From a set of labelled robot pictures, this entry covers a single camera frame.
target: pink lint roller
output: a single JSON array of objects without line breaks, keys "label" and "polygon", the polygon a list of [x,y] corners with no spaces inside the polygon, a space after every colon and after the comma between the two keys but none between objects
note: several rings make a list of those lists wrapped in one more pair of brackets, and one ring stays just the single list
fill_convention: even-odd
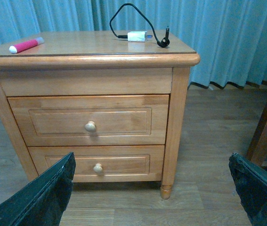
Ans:
[{"label": "pink lint roller", "polygon": [[9,51],[11,53],[20,53],[24,50],[27,50],[29,48],[33,48],[33,47],[41,45],[43,43],[44,43],[44,39],[42,37],[39,37],[36,39],[32,39],[32,40],[18,43],[14,46],[10,46]]}]

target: nightstand leg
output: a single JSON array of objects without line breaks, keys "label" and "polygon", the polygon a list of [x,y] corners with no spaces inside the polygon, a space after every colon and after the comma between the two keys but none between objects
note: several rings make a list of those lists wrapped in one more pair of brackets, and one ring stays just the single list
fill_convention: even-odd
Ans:
[{"label": "nightstand leg", "polygon": [[165,157],[162,170],[161,194],[170,197],[174,183],[181,127],[184,117],[186,91],[190,68],[173,68]]},{"label": "nightstand leg", "polygon": [[172,185],[162,185],[161,186],[161,197],[163,199],[170,198],[171,191],[172,191]]}]

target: drawer panel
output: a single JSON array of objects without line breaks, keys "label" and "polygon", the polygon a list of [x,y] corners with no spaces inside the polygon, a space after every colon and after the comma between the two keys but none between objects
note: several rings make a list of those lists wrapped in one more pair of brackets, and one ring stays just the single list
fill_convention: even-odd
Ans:
[{"label": "drawer panel", "polygon": [[165,143],[169,95],[8,100],[28,146]]},{"label": "drawer panel", "polygon": [[[74,152],[74,182],[161,180],[163,145],[97,147],[29,147],[39,174]],[[96,164],[101,172],[95,172]]]},{"label": "drawer panel", "polygon": [[8,97],[168,94],[172,68],[0,71]]}]

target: phone charger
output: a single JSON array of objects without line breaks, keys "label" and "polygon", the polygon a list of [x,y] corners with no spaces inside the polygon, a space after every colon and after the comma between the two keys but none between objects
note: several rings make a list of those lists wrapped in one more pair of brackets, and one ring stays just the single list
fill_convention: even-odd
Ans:
[{"label": "phone charger", "polygon": [[128,32],[128,41],[147,41],[147,31],[146,32]]}]

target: nightstand top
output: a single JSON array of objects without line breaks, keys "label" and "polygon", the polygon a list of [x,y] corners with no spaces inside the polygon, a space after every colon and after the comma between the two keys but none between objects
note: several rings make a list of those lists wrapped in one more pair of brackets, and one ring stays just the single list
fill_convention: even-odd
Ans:
[{"label": "nightstand top", "polygon": [[[158,39],[163,39],[165,31],[158,31]],[[9,47],[17,43],[42,37],[44,44],[17,54],[11,54]],[[106,55],[106,54],[191,54],[196,53],[173,34],[169,35],[170,45],[161,48],[154,37],[146,42],[128,42],[118,39],[111,31],[92,32],[42,32],[27,38],[0,45],[0,57],[22,56],[65,56],[65,55]]]},{"label": "nightstand top", "polygon": [[[165,31],[158,31],[163,39]],[[9,47],[42,37],[44,44],[12,54]],[[161,48],[154,37],[128,42],[111,31],[42,32],[0,45],[0,69],[186,67],[199,63],[199,55],[170,33],[170,45]]]}]

